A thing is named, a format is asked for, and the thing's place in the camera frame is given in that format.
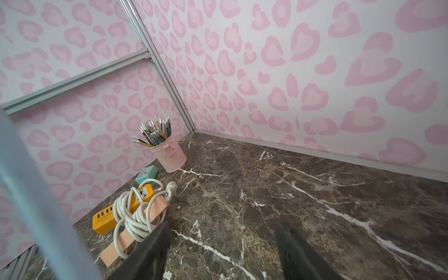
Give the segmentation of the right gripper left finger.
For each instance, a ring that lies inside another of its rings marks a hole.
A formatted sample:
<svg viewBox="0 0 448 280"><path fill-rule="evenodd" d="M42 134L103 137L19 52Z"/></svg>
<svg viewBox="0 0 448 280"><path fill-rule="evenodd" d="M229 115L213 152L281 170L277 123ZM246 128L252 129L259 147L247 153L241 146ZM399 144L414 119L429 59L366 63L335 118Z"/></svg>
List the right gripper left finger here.
<svg viewBox="0 0 448 280"><path fill-rule="evenodd" d="M110 280L161 280L171 244L170 224L160 224L109 276Z"/></svg>

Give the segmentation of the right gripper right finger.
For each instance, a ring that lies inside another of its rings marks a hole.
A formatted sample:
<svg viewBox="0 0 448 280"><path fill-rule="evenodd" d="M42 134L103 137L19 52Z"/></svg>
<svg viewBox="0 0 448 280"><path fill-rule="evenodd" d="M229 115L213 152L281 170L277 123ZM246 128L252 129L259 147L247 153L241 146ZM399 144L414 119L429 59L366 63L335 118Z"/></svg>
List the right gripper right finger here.
<svg viewBox="0 0 448 280"><path fill-rule="evenodd" d="M286 280L342 279L290 224L278 221L275 238Z"/></svg>

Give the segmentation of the pink power strip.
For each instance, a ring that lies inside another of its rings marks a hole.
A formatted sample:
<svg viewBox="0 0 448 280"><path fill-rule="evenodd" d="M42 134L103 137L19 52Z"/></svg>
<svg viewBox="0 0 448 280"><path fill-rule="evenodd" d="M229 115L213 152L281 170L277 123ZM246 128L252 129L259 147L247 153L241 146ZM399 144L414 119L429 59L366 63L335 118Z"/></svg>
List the pink power strip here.
<svg viewBox="0 0 448 280"><path fill-rule="evenodd" d="M165 218L169 200L165 198L167 192L151 198L143 203L134 213L126 213L120 219L113 231L113 241L100 253L100 259L106 267L111 267L118 259L130 256L128 249L134 243L141 243L161 224Z"/></svg>

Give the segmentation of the yellow power strip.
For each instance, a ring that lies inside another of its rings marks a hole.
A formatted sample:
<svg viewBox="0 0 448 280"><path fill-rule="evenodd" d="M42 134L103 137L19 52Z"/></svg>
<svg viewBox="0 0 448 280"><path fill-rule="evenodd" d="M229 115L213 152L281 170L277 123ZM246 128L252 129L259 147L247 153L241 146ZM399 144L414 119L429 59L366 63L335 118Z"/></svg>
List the yellow power strip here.
<svg viewBox="0 0 448 280"><path fill-rule="evenodd" d="M154 196L153 188L150 184L144 185L138 189L143 201L148 203ZM140 206L140 202L137 200L137 196L132 192L130 212L133 214ZM104 236L106 233L112 231L117 225L117 221L113 215L113 205L104 208L92 217L92 229L100 236Z"/></svg>

